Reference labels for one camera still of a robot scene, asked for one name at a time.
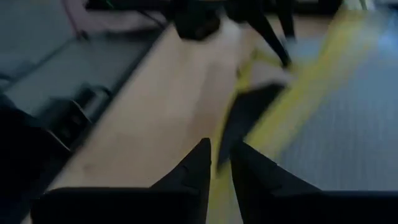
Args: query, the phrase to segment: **leg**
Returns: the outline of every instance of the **leg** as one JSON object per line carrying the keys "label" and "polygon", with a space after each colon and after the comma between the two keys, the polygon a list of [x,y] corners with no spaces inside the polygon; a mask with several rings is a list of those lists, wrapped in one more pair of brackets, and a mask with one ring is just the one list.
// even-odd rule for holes
{"label": "leg", "polygon": [[283,67],[290,64],[290,57],[279,42],[266,17],[263,15],[261,3],[257,0],[240,0],[239,5],[251,27],[256,30],[270,45],[282,61]]}
{"label": "leg", "polygon": [[275,3],[285,37],[294,39],[293,0],[275,0]]}

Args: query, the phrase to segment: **floor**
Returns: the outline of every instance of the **floor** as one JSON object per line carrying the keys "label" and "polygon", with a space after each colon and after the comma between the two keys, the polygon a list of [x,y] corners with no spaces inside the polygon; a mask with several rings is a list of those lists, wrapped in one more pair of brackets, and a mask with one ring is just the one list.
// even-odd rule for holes
{"label": "floor", "polygon": [[[271,23],[281,36],[279,21]],[[297,37],[322,35],[328,24],[296,17]],[[249,27],[227,19],[200,43],[182,42],[169,27],[51,189],[151,186],[213,135],[236,68],[258,41]]]}
{"label": "floor", "polygon": [[43,65],[7,86],[5,94],[24,112],[36,116],[51,98],[71,97],[83,85],[114,91],[126,69],[152,45],[161,30],[126,40],[92,35],[90,41],[70,41]]}

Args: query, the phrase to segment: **black object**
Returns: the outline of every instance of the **black object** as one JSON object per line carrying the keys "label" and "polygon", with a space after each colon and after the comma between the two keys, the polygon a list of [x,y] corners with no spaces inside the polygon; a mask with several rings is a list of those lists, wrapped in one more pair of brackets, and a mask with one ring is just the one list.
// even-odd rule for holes
{"label": "black object", "polygon": [[210,140],[202,139],[152,187],[65,188],[33,203],[33,224],[193,223],[206,220]]}
{"label": "black object", "polygon": [[[279,0],[270,1],[265,0],[263,3],[263,10],[265,13],[277,12],[277,5]],[[341,6],[343,0],[317,0],[317,1],[293,1],[294,14],[304,16],[334,16]]]}
{"label": "black object", "polygon": [[[323,192],[243,142],[231,150],[233,184],[245,224],[396,223],[394,192]],[[206,220],[210,141],[202,141],[150,188],[65,188],[33,203],[33,224],[194,223]]]}
{"label": "black object", "polygon": [[89,11],[136,11],[153,20],[160,27],[164,27],[165,24],[152,17],[148,12],[161,12],[166,15],[170,3],[166,0],[90,0],[86,3],[85,8]]}
{"label": "black object", "polygon": [[278,15],[285,36],[287,38],[295,38],[293,20],[294,0],[278,0],[275,1],[275,4],[272,4],[270,0],[226,1],[224,4],[226,15],[228,16],[228,18],[230,18],[232,21],[237,22],[238,24],[247,22],[248,19],[245,11],[242,10],[242,4],[255,4],[258,6],[258,8],[263,8],[264,6],[262,5],[266,5],[267,7],[271,6]]}
{"label": "black object", "polygon": [[79,34],[77,35],[78,39],[83,39],[83,40],[89,40],[90,37],[88,36],[86,31],[80,31]]}
{"label": "black object", "polygon": [[[229,0],[226,4],[226,12],[232,16],[232,20],[247,21],[256,30],[274,52],[280,58],[283,67],[291,63],[285,48],[275,35],[274,30],[264,16],[263,0]],[[292,0],[278,0],[278,16],[287,37],[294,37],[294,25],[292,17]]]}
{"label": "black object", "polygon": [[[105,92],[101,97],[97,90]],[[72,98],[54,98],[37,116],[40,125],[50,133],[65,150],[70,151],[73,143],[92,125],[90,116],[87,114],[92,102],[99,100],[92,110],[100,108],[110,97],[110,92],[104,88],[95,88],[83,85],[78,93]]]}
{"label": "black object", "polygon": [[174,17],[178,35],[182,39],[204,40],[220,28],[216,10],[202,2],[190,2],[183,11]]}
{"label": "black object", "polygon": [[69,155],[38,119],[16,108],[4,95],[0,124],[0,223],[20,223],[29,208],[26,198],[40,195],[41,182]]}
{"label": "black object", "polygon": [[390,9],[398,10],[398,4],[397,3],[393,3],[393,2],[390,2],[390,3],[383,2],[383,3],[379,3],[377,5],[378,6],[387,6]]}
{"label": "black object", "polygon": [[222,166],[237,142],[243,141],[257,120],[285,87],[272,83],[259,89],[237,95],[229,111],[223,135],[217,166]]}

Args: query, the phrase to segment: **yellow line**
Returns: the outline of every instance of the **yellow line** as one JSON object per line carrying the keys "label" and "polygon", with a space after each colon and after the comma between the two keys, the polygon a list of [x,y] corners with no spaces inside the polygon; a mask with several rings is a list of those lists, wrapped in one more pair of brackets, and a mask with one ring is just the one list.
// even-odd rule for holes
{"label": "yellow line", "polygon": [[269,55],[261,50],[258,50],[257,57],[256,59],[262,60],[264,62],[267,62],[267,64],[274,66],[274,67],[280,67],[280,59],[278,57],[275,57],[273,55]]}
{"label": "yellow line", "polygon": [[[363,25],[363,15],[354,13],[349,15],[340,12],[340,16],[331,26],[329,37],[325,42],[322,54],[317,63],[307,67],[302,76],[297,80],[294,87],[286,90],[270,107],[266,116],[263,116],[256,124],[254,129],[249,133],[246,142],[252,147],[267,150],[260,150],[261,153],[275,158],[276,154],[294,137],[301,125],[316,110],[322,98],[330,92],[329,86],[331,78],[333,78],[333,69],[344,51],[349,48],[349,43],[355,38],[361,26]],[[365,55],[366,51],[374,44],[374,39],[369,40],[363,49],[357,52],[358,55]],[[361,60],[361,57],[353,58],[352,63],[344,67],[354,68]],[[216,134],[212,139],[212,180],[210,184],[209,207],[208,207],[208,223],[231,223],[231,211],[236,207],[233,203],[235,197],[233,184],[231,180],[230,163],[227,163],[219,170],[217,177],[215,176],[215,167],[217,156],[220,149],[221,137],[236,95],[241,91],[247,91],[250,88],[251,68],[253,60],[245,63],[241,68],[240,75],[233,92],[229,105],[226,109],[225,116],[216,130]],[[338,77],[343,80],[349,75],[342,74]],[[321,88],[310,88],[320,85]],[[316,94],[311,94],[311,90],[316,90]]]}
{"label": "yellow line", "polygon": [[271,159],[276,158],[317,109],[324,96],[336,87],[332,84],[351,75],[362,56],[376,43],[377,36],[367,39],[367,45],[357,49],[357,57],[351,58],[350,64],[337,63],[364,27],[364,13],[344,13],[342,16],[333,25],[319,61],[304,70],[293,88],[284,91],[275,100],[246,138],[249,145]]}

